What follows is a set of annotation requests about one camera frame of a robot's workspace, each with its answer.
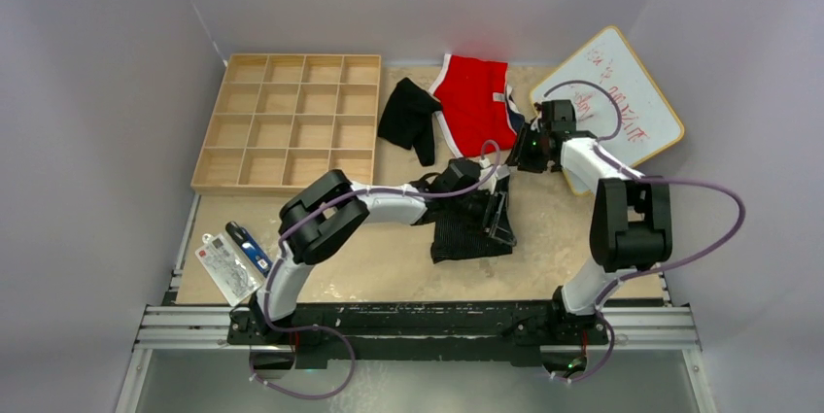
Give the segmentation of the wooden compartment tray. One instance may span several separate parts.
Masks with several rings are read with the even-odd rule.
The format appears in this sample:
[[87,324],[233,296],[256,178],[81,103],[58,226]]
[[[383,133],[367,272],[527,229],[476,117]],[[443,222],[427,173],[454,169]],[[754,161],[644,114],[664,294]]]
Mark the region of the wooden compartment tray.
[[190,182],[204,193],[286,193],[331,169],[373,179],[378,54],[236,53]]

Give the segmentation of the plain black underwear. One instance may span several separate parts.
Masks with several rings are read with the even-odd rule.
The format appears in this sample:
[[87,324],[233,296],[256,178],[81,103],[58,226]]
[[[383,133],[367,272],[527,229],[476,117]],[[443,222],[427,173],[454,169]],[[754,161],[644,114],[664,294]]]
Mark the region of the plain black underwear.
[[432,118],[441,110],[438,100],[409,78],[403,78],[388,98],[377,135],[405,150],[414,150],[422,166],[433,166],[436,157]]

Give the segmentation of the plastic packaged card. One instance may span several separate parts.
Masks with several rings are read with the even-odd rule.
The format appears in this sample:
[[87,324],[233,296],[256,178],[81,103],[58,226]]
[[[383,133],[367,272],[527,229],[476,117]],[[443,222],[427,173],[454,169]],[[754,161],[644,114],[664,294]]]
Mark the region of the plastic packaged card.
[[230,306],[238,306],[262,285],[263,277],[224,232],[203,234],[194,252]]

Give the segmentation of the white board with wooden frame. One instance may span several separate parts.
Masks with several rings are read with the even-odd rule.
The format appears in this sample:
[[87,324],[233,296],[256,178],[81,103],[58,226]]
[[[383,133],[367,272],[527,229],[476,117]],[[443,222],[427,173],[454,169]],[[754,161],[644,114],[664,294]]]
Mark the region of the white board with wooden frame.
[[570,100],[580,130],[613,132],[602,147],[635,167],[682,139],[685,127],[619,28],[607,26],[537,84],[532,103]]

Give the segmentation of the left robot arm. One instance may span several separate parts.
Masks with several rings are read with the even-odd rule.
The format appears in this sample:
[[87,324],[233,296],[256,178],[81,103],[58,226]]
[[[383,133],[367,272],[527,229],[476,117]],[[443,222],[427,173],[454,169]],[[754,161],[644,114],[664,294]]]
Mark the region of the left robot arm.
[[509,255],[510,170],[487,159],[452,159],[396,187],[370,186],[333,169],[288,201],[279,217],[278,255],[250,300],[252,331],[276,344],[289,334],[297,298],[314,267],[332,258],[365,224],[434,224],[433,262]]

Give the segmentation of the red white blue underwear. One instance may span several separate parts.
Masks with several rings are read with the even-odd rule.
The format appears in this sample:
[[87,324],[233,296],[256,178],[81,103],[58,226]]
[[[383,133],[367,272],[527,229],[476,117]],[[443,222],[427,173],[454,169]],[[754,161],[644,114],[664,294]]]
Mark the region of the red white blue underwear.
[[455,157],[476,157],[488,140],[503,151],[516,144],[526,119],[513,99],[506,62],[447,53],[429,88],[440,103],[436,119]]

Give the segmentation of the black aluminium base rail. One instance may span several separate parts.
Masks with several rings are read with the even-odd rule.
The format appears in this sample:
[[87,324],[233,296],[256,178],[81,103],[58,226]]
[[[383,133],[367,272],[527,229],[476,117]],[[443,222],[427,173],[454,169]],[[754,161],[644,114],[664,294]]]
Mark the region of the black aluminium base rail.
[[550,300],[301,303],[269,328],[246,308],[150,306],[135,346],[240,350],[295,357],[305,369],[359,361],[505,361],[539,366],[615,350],[681,351],[700,344],[692,312],[621,300],[602,317],[565,316]]

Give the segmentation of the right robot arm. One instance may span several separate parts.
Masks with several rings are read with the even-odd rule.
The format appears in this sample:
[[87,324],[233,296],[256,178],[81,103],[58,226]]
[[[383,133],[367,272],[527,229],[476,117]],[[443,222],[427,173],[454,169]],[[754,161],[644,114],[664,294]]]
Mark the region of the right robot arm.
[[595,318],[621,278],[670,258],[670,190],[644,183],[642,174],[605,151],[595,134],[578,129],[571,101],[543,101],[536,110],[520,129],[508,165],[530,173],[570,173],[595,195],[591,257],[557,288],[558,308],[545,317],[548,334],[568,342],[582,331],[583,318]]

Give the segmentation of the black striped underwear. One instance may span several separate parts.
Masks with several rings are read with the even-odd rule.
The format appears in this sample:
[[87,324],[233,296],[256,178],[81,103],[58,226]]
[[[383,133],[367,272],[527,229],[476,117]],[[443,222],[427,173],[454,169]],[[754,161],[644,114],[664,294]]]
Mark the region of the black striped underwear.
[[434,263],[447,260],[493,258],[513,253],[509,247],[488,238],[484,230],[471,229],[457,219],[440,219],[434,224],[430,258]]

